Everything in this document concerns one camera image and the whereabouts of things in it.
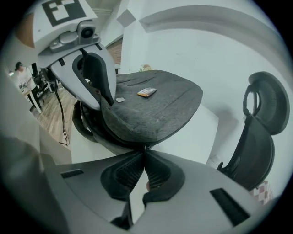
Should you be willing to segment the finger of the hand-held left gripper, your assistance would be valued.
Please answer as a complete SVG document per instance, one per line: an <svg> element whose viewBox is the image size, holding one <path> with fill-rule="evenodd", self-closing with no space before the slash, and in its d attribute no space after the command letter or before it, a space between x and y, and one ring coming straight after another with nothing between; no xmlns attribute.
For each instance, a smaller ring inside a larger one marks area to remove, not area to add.
<svg viewBox="0 0 293 234"><path fill-rule="evenodd" d="M78 70L82 53L71 53L51 65L51 70L65 88L80 102L94 110L100 109L100 97Z"/></svg>
<svg viewBox="0 0 293 234"><path fill-rule="evenodd" d="M116 73L111 54L100 43L81 48L81 52L83 78L90 80L90 86L99 90L100 95L112 106L116 93Z"/></svg>

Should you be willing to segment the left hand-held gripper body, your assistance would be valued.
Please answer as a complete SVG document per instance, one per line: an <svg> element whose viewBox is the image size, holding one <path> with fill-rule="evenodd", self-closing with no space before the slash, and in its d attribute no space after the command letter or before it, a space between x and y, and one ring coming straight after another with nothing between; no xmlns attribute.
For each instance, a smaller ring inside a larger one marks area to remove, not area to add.
<svg viewBox="0 0 293 234"><path fill-rule="evenodd" d="M101 41L97 15L86 0L43 0L33 12L33 42L40 68Z"/></svg>

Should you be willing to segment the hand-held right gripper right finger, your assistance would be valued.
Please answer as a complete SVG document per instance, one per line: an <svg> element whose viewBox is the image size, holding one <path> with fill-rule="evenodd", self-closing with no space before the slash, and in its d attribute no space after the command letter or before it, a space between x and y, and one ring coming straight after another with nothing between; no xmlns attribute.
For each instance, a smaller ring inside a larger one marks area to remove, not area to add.
<svg viewBox="0 0 293 234"><path fill-rule="evenodd" d="M155 150L145 157L148 171L170 170L168 180L150 194L172 197L147 201L132 234L223 234L261 207L245 188L210 166Z"/></svg>

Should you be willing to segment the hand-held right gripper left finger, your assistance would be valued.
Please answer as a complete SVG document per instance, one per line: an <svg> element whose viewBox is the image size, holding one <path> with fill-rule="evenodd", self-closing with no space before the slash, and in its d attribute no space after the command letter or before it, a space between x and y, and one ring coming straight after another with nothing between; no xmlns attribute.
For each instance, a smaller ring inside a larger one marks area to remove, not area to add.
<svg viewBox="0 0 293 234"><path fill-rule="evenodd" d="M56 165L41 156L44 173L65 221L62 234L136 234L130 193L143 172L143 153Z"/></svg>

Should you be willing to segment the dark grey backpack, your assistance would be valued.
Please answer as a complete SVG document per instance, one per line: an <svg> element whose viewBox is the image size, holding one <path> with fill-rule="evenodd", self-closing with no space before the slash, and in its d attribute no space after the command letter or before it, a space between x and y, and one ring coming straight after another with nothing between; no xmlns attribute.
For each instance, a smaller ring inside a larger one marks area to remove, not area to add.
<svg viewBox="0 0 293 234"><path fill-rule="evenodd" d="M112 106L102 98L99 111L77 101L72 121L86 139L132 150L152 147L182 129L200 106L203 90L196 83L162 70L116 76ZM157 91L138 96L145 88Z"/></svg>

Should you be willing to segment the person's left forearm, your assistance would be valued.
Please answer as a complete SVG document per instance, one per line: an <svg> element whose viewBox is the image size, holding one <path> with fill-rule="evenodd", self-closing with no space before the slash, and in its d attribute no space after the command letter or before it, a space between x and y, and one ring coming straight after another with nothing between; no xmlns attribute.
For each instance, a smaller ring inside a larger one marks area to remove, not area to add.
<svg viewBox="0 0 293 234"><path fill-rule="evenodd" d="M30 48L35 48L33 40L33 20L34 14L25 15L15 28L15 36L20 42Z"/></svg>

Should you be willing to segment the light wood table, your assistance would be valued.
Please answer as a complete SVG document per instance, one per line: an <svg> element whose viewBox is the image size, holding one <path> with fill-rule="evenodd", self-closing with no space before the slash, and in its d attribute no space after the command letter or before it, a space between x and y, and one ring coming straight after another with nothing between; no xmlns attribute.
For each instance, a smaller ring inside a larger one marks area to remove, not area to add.
<svg viewBox="0 0 293 234"><path fill-rule="evenodd" d="M32 101L33 101L38 113L41 114L42 110L41 110L40 106L38 105L36 99L34 98L32 91L27 89L27 88L25 88L24 86L20 87L20 91L21 91L21 93L23 94L24 97L28 97L28 95L30 95L30 97L31 97L31 99L32 99Z"/></svg>

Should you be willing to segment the small orange card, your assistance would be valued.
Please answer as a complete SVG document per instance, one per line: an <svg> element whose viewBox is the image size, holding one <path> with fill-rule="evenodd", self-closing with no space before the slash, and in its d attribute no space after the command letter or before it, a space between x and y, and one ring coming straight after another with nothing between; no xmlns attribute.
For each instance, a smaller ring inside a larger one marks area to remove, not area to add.
<svg viewBox="0 0 293 234"><path fill-rule="evenodd" d="M137 94L138 94L138 96L148 98L151 95L153 95L156 91L157 91L157 89L155 89L155 88L145 88L145 89L139 91Z"/></svg>

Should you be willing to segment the red white checkered tablecloth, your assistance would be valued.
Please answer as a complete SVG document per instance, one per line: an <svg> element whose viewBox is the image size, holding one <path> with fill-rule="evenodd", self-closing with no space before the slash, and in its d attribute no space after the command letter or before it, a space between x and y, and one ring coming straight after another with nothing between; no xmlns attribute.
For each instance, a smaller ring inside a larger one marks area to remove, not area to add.
<svg viewBox="0 0 293 234"><path fill-rule="evenodd" d="M273 191L267 180L263 181L258 187L251 190L250 195L262 205L267 204L274 198Z"/></svg>

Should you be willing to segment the black office chair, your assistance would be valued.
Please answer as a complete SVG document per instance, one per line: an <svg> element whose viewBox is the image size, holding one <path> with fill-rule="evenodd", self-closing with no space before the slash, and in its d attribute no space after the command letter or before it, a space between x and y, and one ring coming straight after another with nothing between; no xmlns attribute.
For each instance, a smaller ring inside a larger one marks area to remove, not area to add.
<svg viewBox="0 0 293 234"><path fill-rule="evenodd" d="M290 105L287 92L272 74L261 71L249 76L243 99L244 129L234 154L217 170L246 190L257 188L268 176L275 155L273 135L287 126Z"/></svg>

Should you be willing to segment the grey square wall panel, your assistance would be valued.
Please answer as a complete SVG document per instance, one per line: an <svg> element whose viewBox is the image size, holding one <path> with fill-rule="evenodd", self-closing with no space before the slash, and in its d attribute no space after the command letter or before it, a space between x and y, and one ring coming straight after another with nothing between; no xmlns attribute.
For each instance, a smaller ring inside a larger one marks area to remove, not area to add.
<svg viewBox="0 0 293 234"><path fill-rule="evenodd" d="M133 16L133 14L126 9L123 11L118 17L117 21L124 27L128 27L131 23L136 21L136 18Z"/></svg>

